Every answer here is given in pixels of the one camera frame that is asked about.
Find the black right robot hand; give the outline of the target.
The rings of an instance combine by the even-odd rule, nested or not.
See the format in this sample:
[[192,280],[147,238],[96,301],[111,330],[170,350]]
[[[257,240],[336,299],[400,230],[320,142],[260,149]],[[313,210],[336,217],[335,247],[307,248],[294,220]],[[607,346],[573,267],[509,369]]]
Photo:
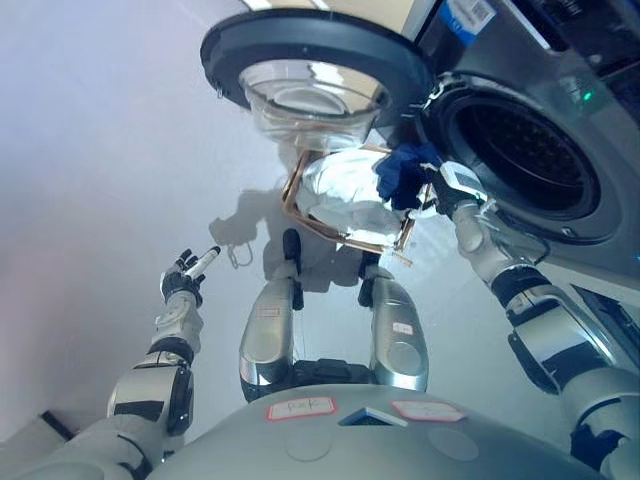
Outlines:
[[469,167],[446,161],[440,166],[422,164],[437,199],[436,211],[449,218],[464,202],[475,203],[480,209],[489,201],[489,195],[476,173]]

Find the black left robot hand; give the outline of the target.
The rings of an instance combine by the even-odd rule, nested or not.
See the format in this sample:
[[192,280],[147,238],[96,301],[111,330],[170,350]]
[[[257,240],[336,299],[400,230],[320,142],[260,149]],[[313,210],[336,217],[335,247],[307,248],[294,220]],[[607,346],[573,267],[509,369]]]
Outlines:
[[209,248],[201,256],[192,253],[191,249],[184,250],[165,270],[160,277],[160,292],[165,303],[176,294],[187,292],[193,295],[195,305],[200,308],[203,298],[201,285],[206,279],[205,271],[219,256],[221,248],[217,245]]

